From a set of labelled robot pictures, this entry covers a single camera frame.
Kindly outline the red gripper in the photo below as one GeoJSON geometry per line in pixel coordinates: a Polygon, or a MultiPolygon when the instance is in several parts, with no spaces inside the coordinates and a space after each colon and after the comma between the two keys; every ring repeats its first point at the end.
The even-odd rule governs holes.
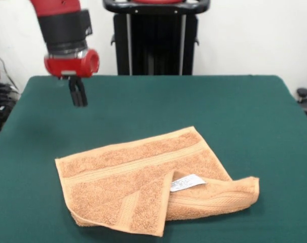
{"type": "Polygon", "coordinates": [[[74,106],[87,106],[88,100],[81,77],[91,77],[99,70],[99,55],[93,49],[86,49],[63,56],[45,56],[44,64],[49,74],[69,78],[69,90],[74,106]]]}

